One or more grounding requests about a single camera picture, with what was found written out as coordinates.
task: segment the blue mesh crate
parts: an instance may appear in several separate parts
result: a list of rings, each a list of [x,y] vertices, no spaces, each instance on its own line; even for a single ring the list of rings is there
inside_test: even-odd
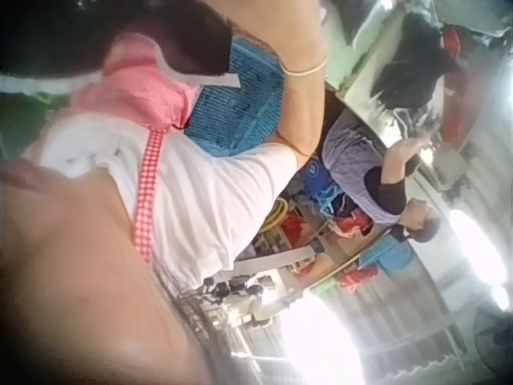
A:
[[[240,88],[205,87],[185,134],[214,156],[254,148],[276,130],[283,75],[279,63],[243,38],[233,41],[230,72]]]

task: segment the woman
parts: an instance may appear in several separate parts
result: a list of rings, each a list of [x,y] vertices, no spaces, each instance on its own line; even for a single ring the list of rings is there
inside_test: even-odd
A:
[[[2,170],[3,335],[38,383],[249,382],[181,294],[232,267],[314,151],[327,50],[316,1],[205,3],[223,18],[191,2],[208,17],[203,31],[229,19],[280,58],[282,111],[266,144],[213,159],[174,127],[156,129],[166,119],[179,128],[195,91],[173,79],[180,68],[163,71],[162,57],[170,67],[194,58],[173,63],[158,36],[139,30],[137,47],[150,41],[144,52],[154,55],[109,67],[126,62],[107,50],[101,82],[75,94],[73,109],[26,154],[38,163],[12,160]],[[183,41],[171,48],[187,51]],[[192,73],[211,75],[201,64]]]
[[[408,237],[430,241],[440,220],[425,201],[408,201],[405,186],[405,178],[418,165],[418,153],[429,140],[399,140],[382,156],[362,127],[346,108],[325,134],[321,156],[331,177],[374,223],[393,228],[392,234],[399,241]]]

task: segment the hand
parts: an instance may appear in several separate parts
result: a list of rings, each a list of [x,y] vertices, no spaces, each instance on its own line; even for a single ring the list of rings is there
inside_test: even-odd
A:
[[[395,142],[389,151],[396,152],[405,162],[410,160],[415,154],[421,150],[430,147],[430,137],[423,136],[421,138],[408,138]]]
[[[290,71],[306,71],[326,56],[319,0],[201,0],[268,44]]]

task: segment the white shirt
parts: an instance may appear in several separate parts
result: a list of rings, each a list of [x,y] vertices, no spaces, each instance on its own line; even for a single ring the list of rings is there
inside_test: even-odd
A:
[[[105,168],[133,218],[147,137],[131,121],[84,113],[50,129],[41,165],[69,178]],[[153,208],[156,260],[184,288],[232,270],[296,170],[296,157],[283,144],[214,158],[181,132],[166,135]]]

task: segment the black sleeve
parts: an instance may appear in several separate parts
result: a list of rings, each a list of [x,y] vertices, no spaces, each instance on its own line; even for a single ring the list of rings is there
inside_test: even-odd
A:
[[[376,203],[392,215],[400,215],[406,207],[405,181],[382,184],[382,168],[374,167],[365,174],[365,184]]]

